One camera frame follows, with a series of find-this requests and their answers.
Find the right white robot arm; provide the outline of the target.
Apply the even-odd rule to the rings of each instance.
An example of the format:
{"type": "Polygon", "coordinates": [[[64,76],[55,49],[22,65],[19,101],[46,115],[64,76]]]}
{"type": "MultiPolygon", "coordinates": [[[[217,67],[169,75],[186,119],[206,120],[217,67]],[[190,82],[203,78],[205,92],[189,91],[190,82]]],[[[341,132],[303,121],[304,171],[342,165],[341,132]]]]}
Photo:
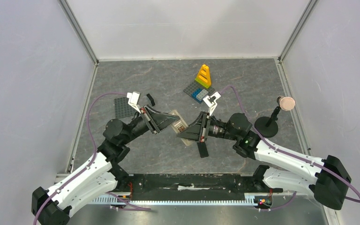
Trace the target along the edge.
{"type": "Polygon", "coordinates": [[[233,114],[227,122],[201,112],[198,118],[177,137],[195,141],[202,158],[207,157],[207,137],[234,141],[233,149],[243,158],[280,167],[256,170],[252,186],[257,191],[281,188],[312,195],[333,210],[343,207],[351,177],[339,158],[304,155],[261,138],[251,130],[252,124],[243,113],[233,114]]]}

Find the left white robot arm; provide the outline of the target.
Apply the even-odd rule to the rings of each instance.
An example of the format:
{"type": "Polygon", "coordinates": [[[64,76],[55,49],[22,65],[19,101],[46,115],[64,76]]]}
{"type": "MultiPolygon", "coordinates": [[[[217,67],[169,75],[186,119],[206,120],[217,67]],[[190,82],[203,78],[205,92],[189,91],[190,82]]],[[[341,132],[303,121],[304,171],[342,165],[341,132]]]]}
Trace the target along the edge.
{"type": "Polygon", "coordinates": [[[138,117],[126,124],[120,119],[107,122],[104,141],[92,156],[62,181],[32,193],[34,224],[66,225],[81,208],[107,192],[124,191],[129,174],[119,166],[130,149],[127,144],[150,131],[160,133],[180,120],[179,116],[144,106],[138,117]]]}

